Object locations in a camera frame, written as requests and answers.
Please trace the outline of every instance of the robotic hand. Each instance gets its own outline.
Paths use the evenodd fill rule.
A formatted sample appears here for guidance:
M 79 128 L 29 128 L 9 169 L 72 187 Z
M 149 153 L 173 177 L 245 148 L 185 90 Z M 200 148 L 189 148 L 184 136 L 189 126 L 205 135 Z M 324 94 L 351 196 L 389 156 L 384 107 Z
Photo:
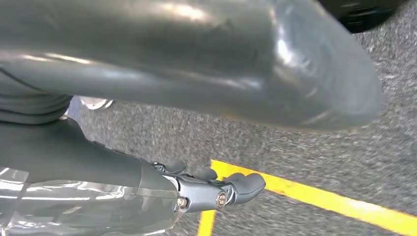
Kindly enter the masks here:
M 266 185 L 259 174 L 244 176 L 235 173 L 224 180 L 216 180 L 217 173 L 212 169 L 197 175 L 181 174 L 186 169 L 182 161 L 169 165 L 154 162 L 152 165 L 174 184 L 180 195 L 178 210 L 184 213 L 246 203 L 255 198 Z

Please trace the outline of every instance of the screw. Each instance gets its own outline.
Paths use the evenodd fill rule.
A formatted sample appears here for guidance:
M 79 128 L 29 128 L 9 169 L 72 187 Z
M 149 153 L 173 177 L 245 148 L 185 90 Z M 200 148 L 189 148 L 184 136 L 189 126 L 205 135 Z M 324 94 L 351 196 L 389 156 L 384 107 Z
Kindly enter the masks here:
M 177 200 L 177 204 L 180 208 L 186 207 L 187 203 L 188 203 L 187 199 L 185 199 L 185 198 L 178 198 L 178 200 Z
M 226 200 L 227 200 L 226 194 L 224 192 L 219 193 L 216 199 L 217 206 L 224 207 L 224 205 L 226 205 Z

